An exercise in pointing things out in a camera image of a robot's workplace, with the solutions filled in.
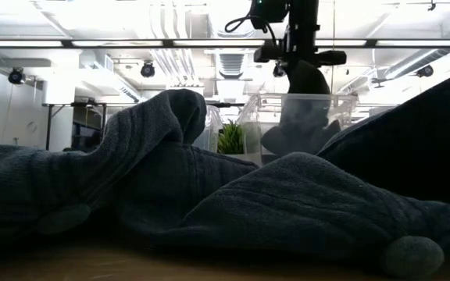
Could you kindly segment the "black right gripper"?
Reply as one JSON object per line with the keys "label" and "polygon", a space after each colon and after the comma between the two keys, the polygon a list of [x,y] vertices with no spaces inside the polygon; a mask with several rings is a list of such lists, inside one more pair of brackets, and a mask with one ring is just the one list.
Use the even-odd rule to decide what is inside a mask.
{"label": "black right gripper", "polygon": [[316,47],[316,32],[320,30],[317,23],[318,8],[318,0],[254,1],[255,29],[268,31],[272,23],[287,20],[284,38],[281,40],[273,38],[265,42],[255,51],[254,61],[277,60],[289,63],[287,66],[289,94],[305,93],[305,79],[309,84],[310,94],[329,94],[329,85],[322,72],[315,66],[338,66],[346,63],[346,53],[343,51],[318,51]]}

